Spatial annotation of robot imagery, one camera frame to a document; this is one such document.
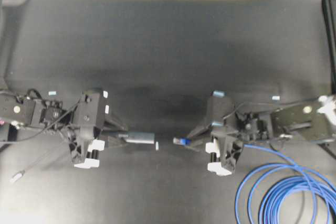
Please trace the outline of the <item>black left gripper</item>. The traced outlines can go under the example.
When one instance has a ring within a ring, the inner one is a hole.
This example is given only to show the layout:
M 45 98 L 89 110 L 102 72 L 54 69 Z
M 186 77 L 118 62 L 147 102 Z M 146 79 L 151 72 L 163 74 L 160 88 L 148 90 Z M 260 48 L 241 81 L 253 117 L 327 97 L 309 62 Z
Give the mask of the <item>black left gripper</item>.
M 109 129 L 127 131 L 128 126 L 115 114 L 105 114 L 107 98 L 104 89 L 89 89 L 84 91 L 78 105 L 74 109 L 70 125 L 64 130 L 69 140 L 95 140 L 100 135 L 103 126 Z M 120 148 L 128 145 L 123 138 L 107 136 L 105 148 Z

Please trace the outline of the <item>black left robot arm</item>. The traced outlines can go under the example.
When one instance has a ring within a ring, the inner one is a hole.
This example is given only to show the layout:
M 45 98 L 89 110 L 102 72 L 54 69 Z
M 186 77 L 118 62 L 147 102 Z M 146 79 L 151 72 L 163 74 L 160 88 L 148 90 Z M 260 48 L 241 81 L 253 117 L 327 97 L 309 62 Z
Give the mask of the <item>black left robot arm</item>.
M 79 100 L 64 109 L 60 100 L 43 99 L 35 89 L 25 95 L 1 90 L 1 122 L 16 130 L 31 130 L 35 134 L 56 134 L 70 146 L 80 146 L 97 139 L 104 131 L 126 132 L 128 127 L 108 108 L 108 93 L 101 88 L 84 91 Z

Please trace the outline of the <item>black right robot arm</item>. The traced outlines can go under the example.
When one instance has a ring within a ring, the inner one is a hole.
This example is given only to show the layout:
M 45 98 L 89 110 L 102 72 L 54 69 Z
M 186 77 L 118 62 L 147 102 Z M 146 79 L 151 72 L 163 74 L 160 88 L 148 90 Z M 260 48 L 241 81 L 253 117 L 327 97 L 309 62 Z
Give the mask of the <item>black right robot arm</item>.
M 230 97 L 215 93 L 207 101 L 204 118 L 187 138 L 194 140 L 211 130 L 223 130 L 247 143 L 283 141 L 298 135 L 327 147 L 335 142 L 335 96 L 288 103 L 237 104 Z

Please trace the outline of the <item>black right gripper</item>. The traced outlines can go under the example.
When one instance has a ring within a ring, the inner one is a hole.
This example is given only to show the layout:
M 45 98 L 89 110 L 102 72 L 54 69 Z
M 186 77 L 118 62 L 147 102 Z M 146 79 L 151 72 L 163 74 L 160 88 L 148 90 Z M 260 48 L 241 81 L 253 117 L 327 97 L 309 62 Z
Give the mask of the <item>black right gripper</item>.
M 233 100 L 224 91 L 215 90 L 207 100 L 206 120 L 187 135 L 188 139 L 196 139 L 206 133 L 206 140 L 191 140 L 187 149 L 195 152 L 205 152 L 206 144 L 214 139 L 225 143 L 241 143 L 239 140 L 238 119 Z

